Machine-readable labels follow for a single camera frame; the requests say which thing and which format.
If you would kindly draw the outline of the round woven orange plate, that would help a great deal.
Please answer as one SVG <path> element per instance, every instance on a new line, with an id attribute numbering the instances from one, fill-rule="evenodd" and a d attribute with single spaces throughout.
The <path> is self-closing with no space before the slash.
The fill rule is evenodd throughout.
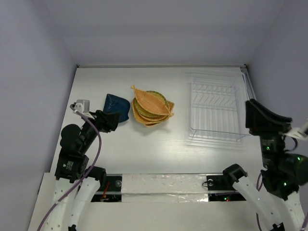
<path id="1" fill-rule="evenodd" d="M 169 116 L 167 115 L 159 115 L 159 116 L 156 116 L 156 117 L 148 117 L 148 116 L 143 116 L 139 113 L 136 114 L 138 117 L 142 118 L 142 119 L 145 119 L 145 120 L 148 120 L 148 121 L 161 121 L 161 120 L 164 120 L 164 119 L 168 119 Z"/>

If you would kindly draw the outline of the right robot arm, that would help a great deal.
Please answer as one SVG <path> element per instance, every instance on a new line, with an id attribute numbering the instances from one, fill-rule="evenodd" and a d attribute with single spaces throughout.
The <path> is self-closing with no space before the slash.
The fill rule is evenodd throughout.
<path id="1" fill-rule="evenodd" d="M 271 207 L 260 191 L 255 188 L 238 164 L 223 170 L 221 177 L 225 188 L 234 188 L 262 218 L 269 231 L 304 231 L 308 216 L 300 204 L 299 188 L 308 182 L 308 158 L 294 154 L 285 148 L 285 139 L 290 137 L 295 144 L 308 139 L 308 125 L 291 126 L 292 119 L 278 115 L 255 99 L 245 103 L 245 126 L 249 133 L 260 138 L 262 154 L 262 182 L 273 199 Z"/>

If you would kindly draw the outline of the dark blue leaf plate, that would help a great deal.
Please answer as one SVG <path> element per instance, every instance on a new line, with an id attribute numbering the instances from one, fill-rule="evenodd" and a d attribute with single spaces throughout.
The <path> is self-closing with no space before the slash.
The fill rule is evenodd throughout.
<path id="1" fill-rule="evenodd" d="M 124 98 L 107 94 L 103 107 L 105 113 L 121 113 L 119 123 L 126 122 L 129 120 L 128 113 L 130 111 L 130 102 Z"/>

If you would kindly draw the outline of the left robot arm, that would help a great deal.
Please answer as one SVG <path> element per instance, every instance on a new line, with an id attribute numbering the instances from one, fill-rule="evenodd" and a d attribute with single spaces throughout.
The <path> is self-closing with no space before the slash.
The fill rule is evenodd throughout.
<path id="1" fill-rule="evenodd" d="M 76 231 L 94 194 L 107 185 L 106 170 L 95 165 L 102 148 L 100 133 L 115 131 L 121 113 L 73 112 L 85 123 L 69 124 L 61 131 L 53 204 L 39 231 Z"/>

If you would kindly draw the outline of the triangular woven orange plate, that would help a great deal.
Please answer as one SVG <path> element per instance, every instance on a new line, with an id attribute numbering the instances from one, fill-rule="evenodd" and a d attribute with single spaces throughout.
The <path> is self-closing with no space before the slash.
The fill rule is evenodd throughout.
<path id="1" fill-rule="evenodd" d="M 171 101 L 168 101 L 167 103 L 168 103 L 170 112 L 172 112 L 172 110 L 174 108 L 174 103 L 171 102 Z M 169 118 L 170 118 L 169 115 L 161 115 L 161 116 L 159 115 L 159 116 L 153 117 L 153 118 L 147 117 L 146 120 L 148 120 L 149 122 L 146 122 L 144 125 L 146 127 L 154 126 L 154 125 L 157 125 L 159 123 L 166 122 Z"/>

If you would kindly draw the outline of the rounded square woven plate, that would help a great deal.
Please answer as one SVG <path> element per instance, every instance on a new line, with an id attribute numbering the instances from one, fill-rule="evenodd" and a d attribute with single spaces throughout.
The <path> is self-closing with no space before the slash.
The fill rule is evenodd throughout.
<path id="1" fill-rule="evenodd" d="M 169 119 L 167 115 L 157 115 L 146 111 L 139 105 L 135 98 L 132 100 L 132 106 L 136 120 L 146 126 L 162 123 Z"/>

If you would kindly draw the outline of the leaf shaped woven plate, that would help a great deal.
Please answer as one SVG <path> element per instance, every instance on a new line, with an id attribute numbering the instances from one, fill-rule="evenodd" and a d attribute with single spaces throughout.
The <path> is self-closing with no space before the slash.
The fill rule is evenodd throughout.
<path id="1" fill-rule="evenodd" d="M 153 94 L 146 92 L 144 90 L 136 88 L 134 85 L 130 87 L 134 90 L 135 98 L 138 104 L 147 112 L 161 115 L 161 116 L 170 116 L 174 114 L 170 111 L 169 107 L 165 102 L 162 102 L 158 97 Z"/>

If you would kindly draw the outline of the round green rimmed woven plate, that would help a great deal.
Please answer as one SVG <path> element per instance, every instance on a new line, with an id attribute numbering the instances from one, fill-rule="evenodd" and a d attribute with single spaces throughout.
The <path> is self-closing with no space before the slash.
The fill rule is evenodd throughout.
<path id="1" fill-rule="evenodd" d="M 157 91 L 153 91 L 153 90 L 148 90 L 147 91 L 148 93 L 154 95 L 155 97 L 157 97 L 161 102 L 165 103 L 165 105 L 168 107 L 168 103 L 167 103 L 167 100 L 166 98 L 159 92 Z M 150 113 L 148 111 L 146 111 L 145 109 L 143 109 L 139 103 L 137 102 L 137 100 L 134 101 L 134 106 L 137 110 L 137 112 L 141 115 L 144 115 L 144 116 L 148 116 L 148 117 L 156 117 L 156 116 L 159 116 L 157 114 L 153 114 L 153 113 Z"/>

